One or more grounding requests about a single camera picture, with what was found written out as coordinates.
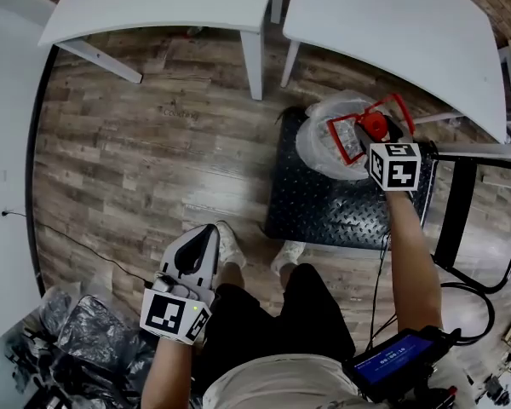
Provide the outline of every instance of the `black cable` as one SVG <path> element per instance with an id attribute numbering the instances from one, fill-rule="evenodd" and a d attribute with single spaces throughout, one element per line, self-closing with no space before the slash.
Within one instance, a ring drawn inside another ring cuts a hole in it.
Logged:
<path id="1" fill-rule="evenodd" d="M 475 337 L 459 337 L 454 345 L 458 347 L 463 347 L 466 345 L 475 344 L 482 337 L 488 335 L 488 333 L 492 330 L 492 327 L 494 326 L 494 321 L 496 320 L 496 311 L 494 310 L 494 306 L 492 305 L 492 302 L 486 296 L 486 294 L 483 291 L 478 290 L 477 288 L 474 288 L 471 285 L 462 282 L 445 282 L 441 284 L 441 287 L 456 288 L 459 290 L 471 292 L 472 294 L 475 294 L 476 296 L 482 298 L 485 301 L 486 307 L 488 308 L 488 324 L 486 325 L 486 328 L 483 330 L 483 332 Z"/>
<path id="2" fill-rule="evenodd" d="M 12 212 L 12 211 L 9 211 L 9 210 L 3 210 L 2 211 L 2 216 L 7 216 L 7 215 L 17 215 L 17 216 L 23 216 L 26 218 L 26 215 L 25 214 L 20 214 L 19 212 Z M 121 269 L 124 273 L 128 274 L 129 276 L 132 276 L 132 277 L 136 277 L 137 279 L 140 279 L 142 282 L 144 282 L 144 285 L 147 285 L 147 284 L 150 284 L 150 282 L 146 279 L 144 279 L 143 277 L 141 276 L 137 276 L 136 274 L 132 274 L 131 272 L 129 272 L 128 270 L 126 270 L 125 268 L 123 268 L 121 265 L 119 265 L 116 261 L 114 261 L 113 259 L 109 259 L 108 257 L 103 257 L 103 255 L 100 255 L 99 253 L 97 253 L 96 251 L 94 251 L 91 247 L 85 245 L 85 244 L 82 244 L 81 242 L 79 241 L 76 241 L 74 238 L 68 236 L 66 233 L 62 233 L 60 230 L 57 230 L 56 228 L 52 228 L 51 226 L 48 226 L 47 224 L 44 224 L 43 222 L 39 222 L 38 220 L 34 220 L 34 222 L 36 224 L 39 224 L 40 226 L 44 226 L 45 228 L 48 228 L 50 230 L 53 230 L 55 233 L 58 233 L 59 235 L 62 235 L 64 236 L 65 238 L 68 238 L 71 242 L 73 242 L 74 244 L 77 244 L 77 245 L 80 245 L 82 246 L 83 248 L 89 250 L 91 253 L 97 255 L 100 259 L 103 259 L 104 261 L 108 261 L 108 262 L 111 262 L 115 265 L 118 266 L 119 269 Z"/>
<path id="3" fill-rule="evenodd" d="M 373 348 L 373 340 L 375 339 L 375 335 L 373 335 L 373 331 L 375 329 L 375 312 L 376 312 L 376 294 L 378 292 L 378 282 L 381 278 L 382 274 L 382 267 L 384 266 L 384 257 L 386 256 L 386 251 L 388 250 L 388 246 L 390 245 L 390 231 L 387 230 L 385 234 L 383 234 L 381 238 L 381 262 L 378 268 L 378 273 L 376 274 L 376 283 L 375 283 L 375 293 L 373 294 L 373 310 L 371 313 L 371 328 L 370 328 L 370 335 L 369 335 L 369 343 L 367 344 L 367 347 L 365 348 L 365 351 Z"/>
<path id="4" fill-rule="evenodd" d="M 490 333 L 492 330 L 492 327 L 494 326 L 494 322 L 496 321 L 496 311 L 494 309 L 494 306 L 492 305 L 492 302 L 490 299 L 485 295 L 484 292 L 477 290 L 476 288 L 473 288 L 471 285 L 467 285 L 462 282 L 445 282 L 441 284 L 441 288 L 456 288 L 459 290 L 471 292 L 472 294 L 475 294 L 476 296 L 479 296 L 483 299 L 483 301 L 486 304 L 486 307 L 488 308 L 488 324 L 486 325 L 486 328 L 483 330 L 482 333 L 479 335 L 476 335 L 474 337 L 459 337 L 457 341 L 454 343 L 457 347 L 464 347 L 466 345 L 472 345 L 475 344 L 477 341 L 479 341 L 481 338 L 485 337 Z M 381 328 L 375 332 L 375 335 L 373 335 L 372 339 L 370 340 L 371 346 L 367 346 L 368 348 L 365 349 L 367 351 L 369 348 L 373 348 L 372 342 L 375 340 L 375 338 L 378 336 L 381 331 L 389 327 L 391 324 L 395 323 L 398 320 L 398 317 L 396 314 L 392 315 L 386 323 L 384 323 Z"/>
<path id="5" fill-rule="evenodd" d="M 384 263 L 384 257 L 386 256 L 386 251 L 388 250 L 388 246 L 390 243 L 390 231 L 388 230 L 385 234 L 382 236 L 382 242 L 381 242 L 381 262 L 378 269 L 378 274 L 376 276 L 376 283 L 375 283 L 375 293 L 373 295 L 373 310 L 371 314 L 371 328 L 370 328 L 370 338 L 369 343 L 367 344 L 367 347 L 365 348 L 365 351 L 368 351 L 373 348 L 373 342 L 375 341 L 375 338 L 386 328 L 388 328 L 391 324 L 395 323 L 398 320 L 397 314 L 393 314 L 386 323 L 384 323 L 375 333 L 374 331 L 374 324 L 375 324 L 375 312 L 376 312 L 376 294 L 378 292 L 378 283 L 379 279 L 382 274 L 382 267 Z M 460 290 L 464 290 L 467 292 L 471 292 L 472 294 L 475 294 L 476 296 L 479 296 L 483 299 L 483 301 L 486 304 L 486 307 L 488 308 L 488 324 L 485 328 L 485 330 L 480 333 L 477 336 L 474 337 L 459 337 L 458 340 L 455 342 L 454 345 L 458 347 L 463 347 L 466 345 L 475 344 L 477 341 L 479 341 L 482 337 L 485 337 L 488 335 L 488 333 L 491 331 L 492 327 L 494 326 L 494 322 L 496 320 L 496 311 L 494 310 L 494 306 L 492 305 L 492 302 L 490 299 L 485 295 L 485 293 L 482 290 L 478 290 L 477 288 L 462 283 L 462 282 L 445 282 L 441 284 L 441 288 L 456 288 Z"/>

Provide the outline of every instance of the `human arm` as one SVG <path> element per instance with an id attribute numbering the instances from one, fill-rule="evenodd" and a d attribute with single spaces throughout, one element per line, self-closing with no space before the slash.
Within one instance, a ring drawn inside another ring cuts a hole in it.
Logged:
<path id="1" fill-rule="evenodd" d="M 141 409 L 186 409 L 192 347 L 161 338 L 142 391 Z"/>
<path id="2" fill-rule="evenodd" d="M 393 302 L 398 331 L 442 327 L 441 285 L 420 219 L 406 193 L 386 193 L 392 236 Z"/>

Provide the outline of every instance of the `white shirt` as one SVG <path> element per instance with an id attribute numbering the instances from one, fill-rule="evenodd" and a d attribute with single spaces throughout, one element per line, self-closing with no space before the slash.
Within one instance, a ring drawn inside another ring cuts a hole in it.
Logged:
<path id="1" fill-rule="evenodd" d="M 474 409 L 468 379 L 451 354 L 436 365 L 432 388 L 456 386 L 457 409 Z M 204 409 L 377 409 L 342 372 L 339 362 L 313 354 L 279 354 L 233 368 L 203 397 Z"/>

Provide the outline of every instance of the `diamond plate mat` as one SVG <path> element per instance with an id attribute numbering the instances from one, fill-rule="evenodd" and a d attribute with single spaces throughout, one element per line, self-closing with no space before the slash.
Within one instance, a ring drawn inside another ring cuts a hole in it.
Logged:
<path id="1" fill-rule="evenodd" d="M 296 135 L 307 119 L 304 109 L 282 115 L 273 189 L 263 231 L 273 239 L 380 250 L 388 230 L 384 192 L 372 179 L 338 181 L 309 169 L 296 151 Z M 437 161 L 426 158 L 414 205 L 425 220 Z"/>

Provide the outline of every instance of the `blue display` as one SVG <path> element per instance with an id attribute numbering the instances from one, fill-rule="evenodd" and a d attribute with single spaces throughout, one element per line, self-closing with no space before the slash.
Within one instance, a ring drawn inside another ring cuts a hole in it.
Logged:
<path id="1" fill-rule="evenodd" d="M 357 364 L 354 369 L 369 383 L 376 383 L 411 362 L 432 344 L 415 335 L 407 335 L 381 353 Z"/>

